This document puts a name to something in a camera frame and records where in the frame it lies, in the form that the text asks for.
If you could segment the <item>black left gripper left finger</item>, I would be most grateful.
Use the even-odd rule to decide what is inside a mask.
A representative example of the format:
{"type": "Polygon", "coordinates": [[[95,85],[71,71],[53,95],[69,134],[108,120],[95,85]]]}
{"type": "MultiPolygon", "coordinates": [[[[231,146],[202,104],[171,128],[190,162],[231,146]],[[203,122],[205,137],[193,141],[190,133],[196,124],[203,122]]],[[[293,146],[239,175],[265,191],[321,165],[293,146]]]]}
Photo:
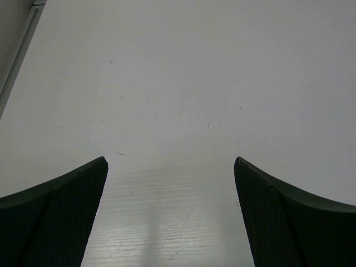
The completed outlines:
{"type": "Polygon", "coordinates": [[[1,198],[1,266],[81,266],[108,173],[101,156],[1,198]]]}

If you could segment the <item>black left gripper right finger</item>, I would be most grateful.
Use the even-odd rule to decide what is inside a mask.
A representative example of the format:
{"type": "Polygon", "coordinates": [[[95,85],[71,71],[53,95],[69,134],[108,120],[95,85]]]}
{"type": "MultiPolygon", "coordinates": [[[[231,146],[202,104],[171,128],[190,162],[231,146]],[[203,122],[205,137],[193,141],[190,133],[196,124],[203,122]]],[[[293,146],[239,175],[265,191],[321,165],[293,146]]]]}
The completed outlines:
{"type": "Polygon", "coordinates": [[[242,157],[235,184],[255,266],[355,266],[355,206],[281,181],[242,157]]]}

